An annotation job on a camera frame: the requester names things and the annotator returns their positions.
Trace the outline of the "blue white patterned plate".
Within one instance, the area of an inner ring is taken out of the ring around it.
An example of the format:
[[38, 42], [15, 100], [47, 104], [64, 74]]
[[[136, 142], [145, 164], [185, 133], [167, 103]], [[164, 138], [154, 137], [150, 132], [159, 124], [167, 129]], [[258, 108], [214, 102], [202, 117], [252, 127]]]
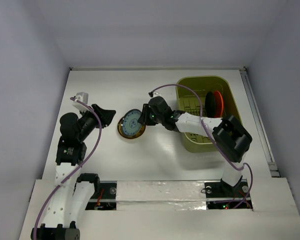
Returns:
[[138, 122], [141, 115], [139, 109], [129, 110], [118, 123], [119, 134], [126, 139], [140, 137], [146, 130], [146, 126]]

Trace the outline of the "yellow patterned plate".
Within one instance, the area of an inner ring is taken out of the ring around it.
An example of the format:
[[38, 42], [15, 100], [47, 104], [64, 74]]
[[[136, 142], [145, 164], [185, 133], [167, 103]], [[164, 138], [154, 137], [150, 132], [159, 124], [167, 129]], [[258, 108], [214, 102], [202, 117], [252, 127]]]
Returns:
[[122, 117], [117, 124], [118, 133], [126, 139], [139, 138], [146, 130], [145, 125], [138, 123], [136, 117]]

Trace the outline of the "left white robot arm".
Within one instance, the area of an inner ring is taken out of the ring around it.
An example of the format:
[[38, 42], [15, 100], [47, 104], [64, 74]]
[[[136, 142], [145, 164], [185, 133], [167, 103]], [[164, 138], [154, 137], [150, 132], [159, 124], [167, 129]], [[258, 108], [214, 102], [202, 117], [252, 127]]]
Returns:
[[59, 120], [61, 136], [56, 152], [54, 189], [38, 213], [30, 234], [32, 240], [80, 239], [79, 218], [90, 198], [101, 192], [99, 175], [81, 172], [93, 155], [87, 153], [85, 140], [93, 130], [108, 127], [116, 111], [82, 102], [76, 108], [81, 117], [69, 112]]

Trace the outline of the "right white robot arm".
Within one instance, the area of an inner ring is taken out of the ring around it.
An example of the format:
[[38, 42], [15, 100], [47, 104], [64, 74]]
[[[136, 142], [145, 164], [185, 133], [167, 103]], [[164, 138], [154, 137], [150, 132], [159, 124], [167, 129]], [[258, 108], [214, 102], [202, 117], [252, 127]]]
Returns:
[[221, 192], [232, 196], [238, 191], [243, 159], [253, 139], [235, 116], [209, 118], [172, 110], [163, 97], [156, 96], [143, 105], [138, 122], [145, 126], [160, 124], [168, 131], [208, 137], [228, 162], [220, 179]]

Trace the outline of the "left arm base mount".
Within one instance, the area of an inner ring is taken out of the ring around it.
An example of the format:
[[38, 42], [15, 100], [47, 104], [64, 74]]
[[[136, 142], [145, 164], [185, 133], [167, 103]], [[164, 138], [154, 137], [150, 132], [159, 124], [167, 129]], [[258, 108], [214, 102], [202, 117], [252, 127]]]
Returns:
[[101, 181], [100, 191], [88, 201], [86, 211], [114, 211], [117, 209], [117, 182]]

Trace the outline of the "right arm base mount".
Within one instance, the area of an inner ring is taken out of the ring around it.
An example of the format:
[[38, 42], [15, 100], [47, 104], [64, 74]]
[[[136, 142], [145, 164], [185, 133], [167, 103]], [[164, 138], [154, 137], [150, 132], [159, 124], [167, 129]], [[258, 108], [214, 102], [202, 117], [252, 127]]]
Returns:
[[201, 193], [205, 195], [208, 210], [253, 209], [246, 180], [242, 180], [236, 188], [223, 189], [221, 182], [204, 183]]

